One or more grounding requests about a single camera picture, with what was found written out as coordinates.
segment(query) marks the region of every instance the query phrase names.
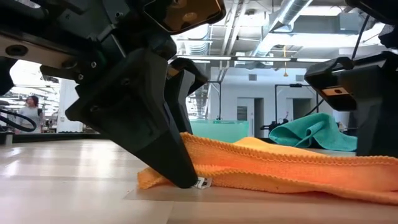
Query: black cable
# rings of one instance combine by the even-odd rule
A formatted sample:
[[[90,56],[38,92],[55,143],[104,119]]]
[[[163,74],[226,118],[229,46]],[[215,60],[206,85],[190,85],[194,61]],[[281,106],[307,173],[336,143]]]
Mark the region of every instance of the black cable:
[[[354,47],[353,55],[351,56],[351,59],[352,59],[352,60],[354,60],[354,58],[355,58],[355,56],[356,56],[356,53],[357,53],[358,47],[359,47],[359,43],[361,42],[361,39],[362,39],[362,34],[363,34],[363,32],[365,31],[366,24],[368,24],[369,18],[370,18],[370,16],[367,15],[366,18],[365,18],[365,20],[363,21],[363,24],[362,24],[361,30],[360,30],[360,32],[359,32],[358,38],[356,39],[356,44],[355,44],[355,47]],[[319,106],[320,106],[323,102],[324,102],[324,99],[322,99],[321,101],[319,101],[319,103],[318,103],[314,108],[312,108],[312,110],[311,110],[310,112],[308,112],[305,116],[308,116],[308,115],[310,115],[312,112],[314,112],[317,108],[319,108]]]
[[[33,125],[33,128],[26,128],[26,127],[23,127],[23,126],[15,123],[15,122],[10,121],[9,119],[7,119],[7,118],[5,118],[3,116],[0,116],[0,121],[10,125],[11,127],[14,127],[16,129],[20,129],[21,131],[26,131],[26,132],[32,132],[32,131],[36,130],[36,128],[37,128],[36,123],[32,119],[30,119],[30,118],[28,118],[28,117],[26,117],[24,115],[17,114],[17,113],[14,113],[14,112],[10,112],[10,111],[6,111],[6,110],[2,110],[2,109],[0,109],[0,113],[5,113],[5,114],[9,114],[9,115],[14,115],[14,116],[20,117],[22,119],[27,120],[30,124]]]

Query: door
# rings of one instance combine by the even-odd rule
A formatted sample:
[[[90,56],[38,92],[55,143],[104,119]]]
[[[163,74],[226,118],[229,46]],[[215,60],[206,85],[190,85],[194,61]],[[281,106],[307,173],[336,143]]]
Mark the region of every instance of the door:
[[[238,121],[249,122],[248,136],[254,136],[254,98],[238,98],[236,115]]]

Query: light wood tabletop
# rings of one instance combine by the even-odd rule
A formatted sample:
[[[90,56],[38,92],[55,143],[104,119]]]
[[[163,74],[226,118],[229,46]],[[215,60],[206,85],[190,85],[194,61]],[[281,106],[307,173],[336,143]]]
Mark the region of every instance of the light wood tabletop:
[[[398,207],[321,193],[138,190],[136,174],[145,167],[103,140],[0,147],[0,223],[398,223]]]

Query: orange knit cloth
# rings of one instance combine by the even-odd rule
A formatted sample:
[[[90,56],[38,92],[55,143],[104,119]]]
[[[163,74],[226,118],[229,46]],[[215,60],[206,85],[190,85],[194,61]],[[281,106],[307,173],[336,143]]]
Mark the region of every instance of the orange knit cloth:
[[[200,177],[212,185],[280,194],[327,192],[343,198],[398,205],[398,159],[335,157],[244,138],[234,144],[181,134]],[[138,173],[148,189],[169,183],[151,168]]]

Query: woman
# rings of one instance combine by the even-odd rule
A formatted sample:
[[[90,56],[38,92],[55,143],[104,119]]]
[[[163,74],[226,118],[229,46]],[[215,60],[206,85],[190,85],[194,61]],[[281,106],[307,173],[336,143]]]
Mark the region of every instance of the woman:
[[[43,112],[41,109],[38,108],[38,106],[39,106],[39,99],[37,96],[30,96],[26,99],[26,106],[21,108],[18,113],[32,119],[36,123],[36,129],[32,132],[17,130],[17,133],[21,134],[41,133],[40,125],[42,124],[43,120]],[[26,128],[33,128],[33,125],[30,122],[20,117],[17,117],[17,124]]]

